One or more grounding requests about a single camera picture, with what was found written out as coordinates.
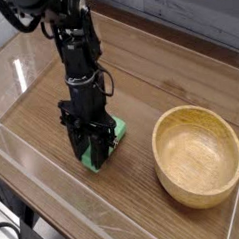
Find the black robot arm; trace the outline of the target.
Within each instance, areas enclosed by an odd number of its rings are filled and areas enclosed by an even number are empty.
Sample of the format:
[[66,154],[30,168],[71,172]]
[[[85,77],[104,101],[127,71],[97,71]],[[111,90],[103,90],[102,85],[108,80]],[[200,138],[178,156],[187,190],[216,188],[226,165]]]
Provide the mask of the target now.
[[108,71],[99,64],[100,40],[86,0],[0,0],[0,12],[16,30],[32,33],[40,28],[56,43],[65,69],[68,101],[59,101],[60,122],[66,127],[73,153],[98,170],[117,142],[116,121],[106,111],[114,95],[105,87]]

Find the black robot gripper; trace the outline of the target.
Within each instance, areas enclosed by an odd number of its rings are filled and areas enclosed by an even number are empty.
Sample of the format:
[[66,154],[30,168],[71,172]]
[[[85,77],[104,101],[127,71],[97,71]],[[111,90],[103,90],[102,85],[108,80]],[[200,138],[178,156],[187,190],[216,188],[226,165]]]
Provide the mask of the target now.
[[83,84],[68,83],[70,99],[61,100],[60,121],[67,128],[68,137],[75,156],[81,160],[91,144],[91,163],[99,170],[109,157],[113,147],[116,121],[106,111],[107,92],[104,81],[86,81]]

